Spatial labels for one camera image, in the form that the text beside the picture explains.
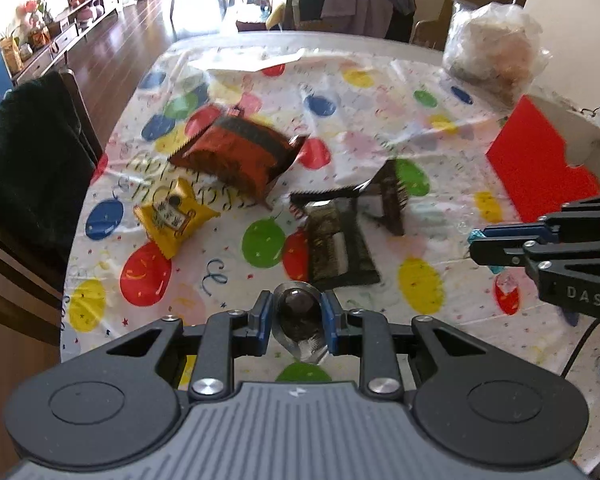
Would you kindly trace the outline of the blue candy wrapper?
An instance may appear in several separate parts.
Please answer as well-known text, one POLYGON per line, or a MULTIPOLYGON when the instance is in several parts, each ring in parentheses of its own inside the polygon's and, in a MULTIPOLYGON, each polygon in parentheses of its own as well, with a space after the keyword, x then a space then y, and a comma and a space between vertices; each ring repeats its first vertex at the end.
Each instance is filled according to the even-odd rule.
POLYGON ((501 265, 503 248, 501 243, 494 237, 485 237, 482 230, 473 229, 467 237, 468 256, 479 266, 486 266, 494 275, 504 271, 501 265))

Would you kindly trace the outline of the silver chocolate snack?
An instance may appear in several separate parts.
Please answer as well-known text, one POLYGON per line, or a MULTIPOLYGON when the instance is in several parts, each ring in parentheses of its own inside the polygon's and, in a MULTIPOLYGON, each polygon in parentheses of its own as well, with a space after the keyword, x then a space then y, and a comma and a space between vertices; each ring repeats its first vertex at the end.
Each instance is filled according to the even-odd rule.
POLYGON ((321 293, 306 282, 280 284, 273 292, 272 335, 295 360, 320 364, 327 354, 321 293))

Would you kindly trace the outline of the red white cardboard box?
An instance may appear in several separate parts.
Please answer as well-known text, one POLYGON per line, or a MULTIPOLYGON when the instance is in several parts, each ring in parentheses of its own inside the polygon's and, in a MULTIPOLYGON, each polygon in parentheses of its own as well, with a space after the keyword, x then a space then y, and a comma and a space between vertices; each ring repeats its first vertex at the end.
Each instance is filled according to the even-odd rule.
POLYGON ((486 151, 519 218, 600 195, 600 110, 576 113, 526 94, 486 151))

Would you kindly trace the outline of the black snack packet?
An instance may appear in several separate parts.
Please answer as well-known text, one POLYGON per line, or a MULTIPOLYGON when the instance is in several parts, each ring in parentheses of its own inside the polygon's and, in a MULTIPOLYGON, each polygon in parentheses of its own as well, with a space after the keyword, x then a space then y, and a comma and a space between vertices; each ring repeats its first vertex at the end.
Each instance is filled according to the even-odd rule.
POLYGON ((380 282, 358 227, 358 194, 360 186, 289 195, 291 205, 306 216, 309 283, 319 290, 380 282))

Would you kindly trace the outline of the brown M&M packet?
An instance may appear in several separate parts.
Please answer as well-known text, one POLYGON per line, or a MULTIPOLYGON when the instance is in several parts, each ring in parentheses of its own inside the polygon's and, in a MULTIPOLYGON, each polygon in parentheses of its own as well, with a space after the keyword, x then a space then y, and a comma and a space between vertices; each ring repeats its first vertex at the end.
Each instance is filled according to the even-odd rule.
POLYGON ((394 236, 403 236, 403 209, 408 201, 405 185, 398 178, 396 160, 388 159, 360 187, 358 211, 377 221, 394 236))

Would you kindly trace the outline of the yellow snack packet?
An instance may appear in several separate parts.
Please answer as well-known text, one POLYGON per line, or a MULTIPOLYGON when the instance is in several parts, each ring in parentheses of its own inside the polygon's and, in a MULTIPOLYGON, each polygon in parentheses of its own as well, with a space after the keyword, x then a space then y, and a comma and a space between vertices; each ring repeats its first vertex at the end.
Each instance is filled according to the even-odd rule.
POLYGON ((178 178, 166 195, 135 206, 133 212, 148 238, 168 260, 178 254, 197 230, 221 215, 199 203, 194 188, 184 178, 178 178))

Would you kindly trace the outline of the colourful balloon tablecloth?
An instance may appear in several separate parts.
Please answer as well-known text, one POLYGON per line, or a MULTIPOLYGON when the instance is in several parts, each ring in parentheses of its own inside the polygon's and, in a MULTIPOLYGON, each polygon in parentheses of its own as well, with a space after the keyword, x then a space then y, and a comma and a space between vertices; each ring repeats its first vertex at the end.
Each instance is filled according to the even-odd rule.
POLYGON ((306 280, 306 211, 393 160, 407 195, 404 234, 379 223, 379 197, 362 201, 358 226, 380 280, 339 289, 341 303, 398 323, 435 315, 566 372, 590 407, 576 461, 592 469, 600 461, 600 326, 543 304, 524 270, 493 272, 468 255, 472 232, 517 217, 486 160, 505 118, 424 63, 169 50, 130 99, 86 193, 65 282, 61 357, 164 314, 199 324, 282 281, 306 280), (170 164, 190 116, 206 104, 302 136, 299 156, 264 202, 170 164))

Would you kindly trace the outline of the dark red chip bag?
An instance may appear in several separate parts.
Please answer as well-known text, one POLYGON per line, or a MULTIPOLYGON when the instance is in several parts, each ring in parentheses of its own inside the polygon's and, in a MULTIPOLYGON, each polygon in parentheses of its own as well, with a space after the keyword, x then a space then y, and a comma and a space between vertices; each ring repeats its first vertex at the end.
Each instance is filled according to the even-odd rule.
POLYGON ((210 174, 261 205, 308 140, 253 122, 239 107, 212 103, 189 116, 184 133, 168 157, 172 165, 210 174))

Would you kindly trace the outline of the clear bin with bags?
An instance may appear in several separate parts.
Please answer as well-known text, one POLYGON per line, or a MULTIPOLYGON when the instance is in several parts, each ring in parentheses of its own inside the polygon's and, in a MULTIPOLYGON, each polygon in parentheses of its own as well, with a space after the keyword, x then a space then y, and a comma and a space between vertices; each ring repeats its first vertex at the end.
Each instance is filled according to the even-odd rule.
POLYGON ((521 6, 454 0, 442 66, 456 79, 513 106, 552 58, 541 25, 521 6))

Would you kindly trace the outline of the dark chair with black cloth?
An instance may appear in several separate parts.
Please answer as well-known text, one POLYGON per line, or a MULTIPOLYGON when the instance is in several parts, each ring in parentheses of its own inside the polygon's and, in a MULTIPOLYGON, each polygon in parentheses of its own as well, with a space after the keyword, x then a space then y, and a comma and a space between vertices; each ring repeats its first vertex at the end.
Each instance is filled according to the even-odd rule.
POLYGON ((102 146, 73 73, 49 72, 0 103, 0 248, 64 286, 84 198, 102 146))

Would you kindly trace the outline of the dark coffee table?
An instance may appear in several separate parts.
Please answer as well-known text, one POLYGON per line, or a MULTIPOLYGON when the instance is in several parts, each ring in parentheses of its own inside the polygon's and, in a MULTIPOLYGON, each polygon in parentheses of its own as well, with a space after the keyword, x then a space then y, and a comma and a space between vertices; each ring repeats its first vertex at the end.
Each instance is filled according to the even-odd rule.
POLYGON ((170 0, 169 18, 175 28, 219 25, 235 0, 170 0))

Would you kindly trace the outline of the long wooden tv console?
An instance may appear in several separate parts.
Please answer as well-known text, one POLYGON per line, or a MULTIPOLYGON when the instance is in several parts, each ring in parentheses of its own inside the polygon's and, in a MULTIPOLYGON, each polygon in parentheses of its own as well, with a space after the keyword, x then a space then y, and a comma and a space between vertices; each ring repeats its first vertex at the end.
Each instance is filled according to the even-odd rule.
POLYGON ((72 0, 70 6, 53 22, 50 43, 33 52, 20 72, 12 76, 15 86, 41 77, 60 62, 68 64, 68 53, 80 40, 113 13, 119 11, 119 0, 72 0))

